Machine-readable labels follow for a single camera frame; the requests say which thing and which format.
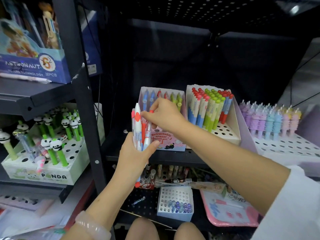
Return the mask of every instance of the white shirt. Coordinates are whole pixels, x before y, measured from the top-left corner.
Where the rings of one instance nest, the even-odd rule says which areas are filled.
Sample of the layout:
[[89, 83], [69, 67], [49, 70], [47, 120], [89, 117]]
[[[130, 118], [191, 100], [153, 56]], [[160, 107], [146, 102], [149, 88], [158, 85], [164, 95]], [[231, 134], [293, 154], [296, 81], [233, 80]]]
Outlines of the white shirt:
[[320, 185], [299, 166], [291, 173], [251, 240], [320, 239]]

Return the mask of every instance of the small blue box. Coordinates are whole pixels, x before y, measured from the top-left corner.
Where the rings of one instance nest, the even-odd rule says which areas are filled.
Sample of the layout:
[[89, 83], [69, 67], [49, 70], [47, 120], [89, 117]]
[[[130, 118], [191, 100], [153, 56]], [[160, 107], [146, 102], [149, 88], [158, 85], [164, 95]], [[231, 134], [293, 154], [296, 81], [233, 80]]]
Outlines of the small blue box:
[[[86, 20], [82, 22], [81, 29], [89, 75], [94, 76], [102, 73], [97, 14], [90, 11], [87, 17], [93, 37]], [[0, 72], [70, 83], [64, 50], [41, 48], [31, 37], [32, 34], [16, 22], [0, 19]]]

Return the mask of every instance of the bracelet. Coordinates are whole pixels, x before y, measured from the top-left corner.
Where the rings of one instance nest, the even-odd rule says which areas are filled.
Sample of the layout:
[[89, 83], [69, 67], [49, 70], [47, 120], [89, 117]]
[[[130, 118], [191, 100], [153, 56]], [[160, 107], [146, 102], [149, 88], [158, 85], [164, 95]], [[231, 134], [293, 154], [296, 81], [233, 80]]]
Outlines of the bracelet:
[[111, 233], [105, 227], [99, 225], [84, 210], [75, 218], [75, 222], [81, 226], [94, 240], [110, 240]]

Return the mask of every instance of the leg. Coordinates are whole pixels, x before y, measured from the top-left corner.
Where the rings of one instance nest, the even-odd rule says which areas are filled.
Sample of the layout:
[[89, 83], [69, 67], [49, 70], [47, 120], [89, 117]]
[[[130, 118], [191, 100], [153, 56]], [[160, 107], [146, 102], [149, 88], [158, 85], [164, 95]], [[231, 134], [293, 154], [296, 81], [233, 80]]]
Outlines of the leg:
[[160, 240], [156, 226], [147, 218], [139, 217], [132, 223], [125, 240]]
[[205, 240], [205, 238], [193, 223], [185, 222], [178, 227], [174, 240]]

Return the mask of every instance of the shelf post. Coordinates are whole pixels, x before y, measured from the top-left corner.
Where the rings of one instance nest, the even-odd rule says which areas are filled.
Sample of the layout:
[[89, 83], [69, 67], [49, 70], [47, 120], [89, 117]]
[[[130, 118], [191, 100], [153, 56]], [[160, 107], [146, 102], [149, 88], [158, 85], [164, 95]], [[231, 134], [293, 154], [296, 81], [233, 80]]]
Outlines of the shelf post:
[[81, 116], [82, 128], [90, 158], [96, 189], [100, 193], [106, 186], [98, 126], [94, 111], [86, 55], [75, 0], [52, 0], [59, 24], [60, 37], [72, 80], [74, 96]]

